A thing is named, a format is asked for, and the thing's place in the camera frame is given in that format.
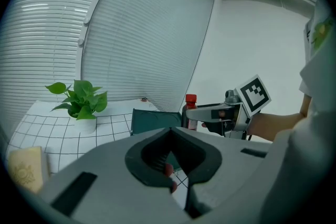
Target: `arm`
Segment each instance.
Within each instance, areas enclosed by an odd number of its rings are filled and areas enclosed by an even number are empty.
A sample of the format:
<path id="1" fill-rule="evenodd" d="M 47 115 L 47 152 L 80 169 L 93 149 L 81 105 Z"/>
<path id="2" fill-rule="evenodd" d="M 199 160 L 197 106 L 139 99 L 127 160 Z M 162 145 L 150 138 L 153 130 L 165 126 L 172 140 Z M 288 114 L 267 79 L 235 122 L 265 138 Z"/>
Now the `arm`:
<path id="1" fill-rule="evenodd" d="M 292 129 L 297 122 L 307 117 L 310 100 L 311 97 L 305 94 L 300 112 L 296 114 L 286 116 L 263 113 L 256 114 L 252 118 L 247 134 L 257 135 L 264 139 L 273 141 L 278 132 L 286 129 Z"/>

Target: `white wall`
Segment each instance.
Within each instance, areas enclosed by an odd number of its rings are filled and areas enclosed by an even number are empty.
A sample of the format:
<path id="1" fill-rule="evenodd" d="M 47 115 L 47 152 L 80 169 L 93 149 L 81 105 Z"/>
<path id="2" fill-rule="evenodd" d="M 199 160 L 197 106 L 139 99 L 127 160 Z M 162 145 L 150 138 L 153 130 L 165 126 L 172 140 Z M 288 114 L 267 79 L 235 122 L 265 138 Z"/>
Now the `white wall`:
<path id="1" fill-rule="evenodd" d="M 303 98 L 298 88 L 307 21 L 261 2 L 223 1 L 187 92 L 197 94 L 199 105 L 223 102 L 226 90 L 258 74 L 272 98 L 262 112 L 297 113 Z M 200 124 L 198 131 L 208 132 Z"/>

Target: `white table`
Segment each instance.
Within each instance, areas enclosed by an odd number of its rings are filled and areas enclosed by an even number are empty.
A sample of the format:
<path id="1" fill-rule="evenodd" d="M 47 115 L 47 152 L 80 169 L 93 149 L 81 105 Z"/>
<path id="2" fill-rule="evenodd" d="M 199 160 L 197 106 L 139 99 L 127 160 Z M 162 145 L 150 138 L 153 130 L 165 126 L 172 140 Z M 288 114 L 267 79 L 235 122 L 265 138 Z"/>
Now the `white table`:
<path id="1" fill-rule="evenodd" d="M 59 103 L 36 101 L 17 126 L 6 152 L 19 148 L 41 146 L 47 154 L 51 175 L 59 172 L 83 154 L 104 143 L 130 136 L 133 109 L 157 111 L 149 101 L 139 99 L 109 102 L 97 116 L 97 128 L 92 134 L 83 135 L 76 131 L 75 119 L 67 110 L 51 111 Z M 173 194 L 177 203 L 184 208 L 188 178 L 183 171 L 172 174 L 178 188 Z"/>

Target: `window blinds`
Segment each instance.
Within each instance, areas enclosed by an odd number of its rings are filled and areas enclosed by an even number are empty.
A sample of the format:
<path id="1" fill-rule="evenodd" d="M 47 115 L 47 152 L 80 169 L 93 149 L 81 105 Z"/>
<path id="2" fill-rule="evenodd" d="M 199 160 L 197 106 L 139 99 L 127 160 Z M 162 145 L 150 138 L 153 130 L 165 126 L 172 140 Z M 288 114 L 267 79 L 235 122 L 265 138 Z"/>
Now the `window blinds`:
<path id="1" fill-rule="evenodd" d="M 11 0 L 0 22 L 0 124 L 7 136 L 44 87 L 75 78 L 77 39 L 92 0 Z"/>
<path id="2" fill-rule="evenodd" d="M 108 100 L 147 97 L 178 111 L 214 0 L 99 0 L 82 56 L 82 79 Z"/>

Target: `black slot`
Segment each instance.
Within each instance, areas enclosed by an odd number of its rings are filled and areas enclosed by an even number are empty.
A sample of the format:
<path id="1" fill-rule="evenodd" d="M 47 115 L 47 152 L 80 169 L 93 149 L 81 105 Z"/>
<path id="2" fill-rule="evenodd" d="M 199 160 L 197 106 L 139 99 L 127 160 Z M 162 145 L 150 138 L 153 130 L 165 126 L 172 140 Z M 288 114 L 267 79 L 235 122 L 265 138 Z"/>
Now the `black slot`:
<path id="1" fill-rule="evenodd" d="M 251 148 L 243 148 L 240 152 L 259 158 L 265 158 L 267 155 L 265 151 L 252 150 Z"/>
<path id="2" fill-rule="evenodd" d="M 57 211 L 70 216 L 84 197 L 97 176 L 92 173 L 81 173 L 51 204 Z"/>

